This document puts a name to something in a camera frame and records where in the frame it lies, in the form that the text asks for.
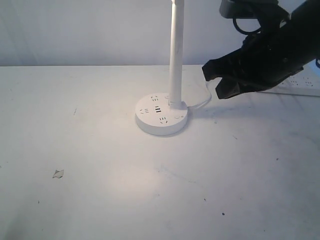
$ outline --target power strip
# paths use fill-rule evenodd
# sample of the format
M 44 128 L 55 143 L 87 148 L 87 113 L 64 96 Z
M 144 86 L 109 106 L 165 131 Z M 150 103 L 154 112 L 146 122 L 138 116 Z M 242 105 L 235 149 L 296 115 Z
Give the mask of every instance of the power strip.
M 320 76 L 317 72 L 320 73 L 320 69 L 312 62 L 306 65 L 303 71 L 261 93 L 320 97 Z

